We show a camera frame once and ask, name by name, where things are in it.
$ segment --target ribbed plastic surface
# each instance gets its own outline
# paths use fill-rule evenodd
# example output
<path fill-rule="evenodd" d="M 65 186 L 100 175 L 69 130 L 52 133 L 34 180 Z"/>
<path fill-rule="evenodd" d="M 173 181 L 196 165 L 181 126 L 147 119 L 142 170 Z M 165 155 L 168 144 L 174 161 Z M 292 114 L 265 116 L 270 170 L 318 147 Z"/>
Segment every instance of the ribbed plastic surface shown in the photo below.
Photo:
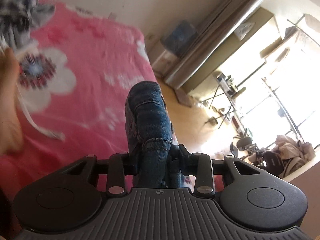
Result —
<path fill-rule="evenodd" d="M 56 235 L 22 230 L 16 240 L 310 240 L 299 228 L 278 233 L 246 230 L 227 219 L 210 199 L 196 198 L 187 188 L 138 189 L 107 201 L 88 224 Z"/>

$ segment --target plastic bag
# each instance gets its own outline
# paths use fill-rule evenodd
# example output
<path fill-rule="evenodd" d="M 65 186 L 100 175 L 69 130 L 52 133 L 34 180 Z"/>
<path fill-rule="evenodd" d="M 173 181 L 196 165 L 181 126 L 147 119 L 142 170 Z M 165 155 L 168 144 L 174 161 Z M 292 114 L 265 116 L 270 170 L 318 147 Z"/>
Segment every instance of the plastic bag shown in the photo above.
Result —
<path fill-rule="evenodd" d="M 247 35 L 247 33 L 252 29 L 254 23 L 241 23 L 238 28 L 235 29 L 234 33 L 240 41 Z"/>

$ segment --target wooden floor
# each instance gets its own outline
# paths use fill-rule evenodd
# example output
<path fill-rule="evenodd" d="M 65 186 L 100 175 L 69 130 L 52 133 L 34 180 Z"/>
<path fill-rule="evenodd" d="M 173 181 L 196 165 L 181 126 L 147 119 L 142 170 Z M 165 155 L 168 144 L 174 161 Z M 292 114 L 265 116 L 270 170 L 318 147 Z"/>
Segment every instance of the wooden floor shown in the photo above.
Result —
<path fill-rule="evenodd" d="M 179 143 L 184 144 L 187 150 L 202 152 L 217 158 L 217 153 L 228 151 L 229 145 L 236 135 L 233 126 L 223 124 L 218 126 L 204 124 L 215 113 L 208 109 L 193 106 L 192 108 L 182 106 L 178 103 L 174 91 L 158 79 L 162 94 L 167 105 L 168 113 L 173 124 Z"/>

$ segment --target person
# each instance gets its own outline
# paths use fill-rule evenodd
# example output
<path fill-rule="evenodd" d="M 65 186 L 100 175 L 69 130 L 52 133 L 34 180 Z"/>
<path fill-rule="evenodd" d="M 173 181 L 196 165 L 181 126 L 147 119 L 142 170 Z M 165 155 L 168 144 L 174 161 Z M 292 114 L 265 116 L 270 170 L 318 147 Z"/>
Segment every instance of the person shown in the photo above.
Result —
<path fill-rule="evenodd" d="M 22 150 L 23 135 L 17 117 L 16 93 L 20 66 L 12 49 L 0 53 L 0 156 Z"/>

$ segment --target clothing pile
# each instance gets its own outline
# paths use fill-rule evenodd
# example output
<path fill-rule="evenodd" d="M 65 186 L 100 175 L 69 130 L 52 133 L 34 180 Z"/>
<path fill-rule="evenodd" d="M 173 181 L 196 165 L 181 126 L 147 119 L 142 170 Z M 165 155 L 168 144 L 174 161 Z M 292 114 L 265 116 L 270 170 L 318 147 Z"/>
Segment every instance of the clothing pile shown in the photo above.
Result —
<path fill-rule="evenodd" d="M 55 6 L 38 0 L 0 0 L 0 37 L 15 53 L 35 40 L 30 29 L 37 29 L 53 16 Z"/>
<path fill-rule="evenodd" d="M 276 146 L 272 151 L 280 154 L 284 163 L 283 177 L 296 171 L 316 156 L 309 142 L 295 141 L 286 135 L 277 135 L 275 143 Z"/>

